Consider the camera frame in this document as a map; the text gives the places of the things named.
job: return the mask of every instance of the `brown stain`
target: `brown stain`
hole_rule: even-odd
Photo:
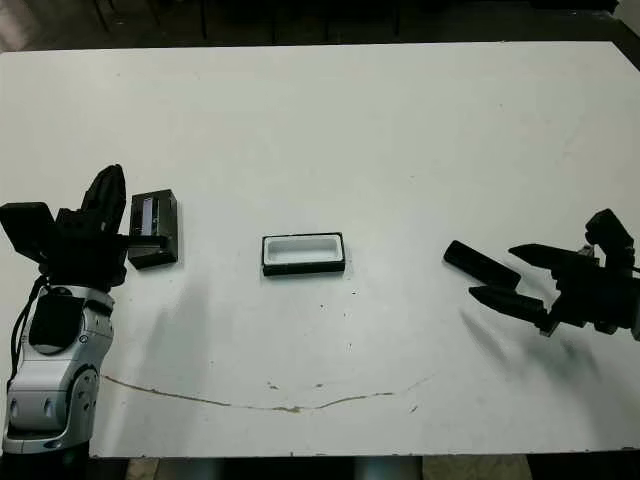
[[[212,399],[209,399],[209,398],[200,398],[200,397],[194,397],[194,396],[191,396],[191,395],[182,395],[182,394],[173,393],[173,392],[164,392],[164,391],[158,390],[156,388],[141,387],[139,385],[133,385],[131,383],[123,382],[122,380],[118,380],[117,378],[113,378],[113,377],[111,377],[109,375],[101,375],[101,377],[104,378],[105,380],[109,381],[109,382],[115,383],[116,385],[120,385],[121,387],[130,388],[130,389],[135,390],[137,392],[143,392],[143,393],[150,393],[150,394],[153,394],[153,395],[158,395],[160,397],[175,398],[175,399],[179,399],[179,400],[189,400],[191,402],[204,403],[204,404],[207,404],[207,405],[215,405],[217,407],[239,408],[239,409],[245,409],[245,410],[259,410],[259,411],[272,411],[272,412],[283,412],[283,413],[295,413],[295,414],[297,414],[297,413],[302,413],[303,411],[322,410],[324,408],[329,408],[329,407],[332,407],[334,405],[339,405],[341,403],[355,402],[355,401],[366,400],[366,399],[375,398],[375,397],[389,397],[389,396],[394,396],[394,395],[399,395],[399,394],[402,394],[402,393],[406,393],[409,390],[412,390],[412,389],[420,386],[421,384],[423,384],[427,380],[430,380],[433,377],[433,375],[430,375],[428,377],[424,377],[424,378],[418,380],[417,382],[413,383],[412,385],[408,386],[407,388],[405,388],[403,390],[400,390],[398,392],[376,392],[376,393],[370,393],[368,395],[353,395],[353,396],[349,396],[349,397],[339,398],[337,400],[333,400],[331,402],[323,403],[323,404],[317,405],[317,406],[299,406],[299,405],[294,405],[293,407],[286,407],[286,406],[259,407],[259,406],[255,406],[255,405],[241,405],[241,404],[234,404],[234,403],[228,403],[228,402],[221,402],[219,400],[212,400]]]

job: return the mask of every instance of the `white table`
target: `white table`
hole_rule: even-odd
[[[180,263],[112,292],[93,454],[640,447],[628,331],[540,337],[441,261],[462,240],[548,301],[507,248],[579,248],[605,207],[640,239],[640,73],[613,45],[4,54],[0,88],[0,202],[77,208],[114,162],[180,202]],[[262,277],[263,235],[336,230],[342,278]],[[36,269],[4,236],[0,265],[6,378]]]

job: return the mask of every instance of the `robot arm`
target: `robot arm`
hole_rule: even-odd
[[[131,244],[166,242],[118,235],[125,195],[122,168],[113,165],[98,174],[79,210],[61,209],[55,221],[44,203],[0,207],[14,248],[38,262],[42,274],[12,336],[2,440],[6,478],[83,478],[100,367],[113,339],[109,290],[124,282]]]

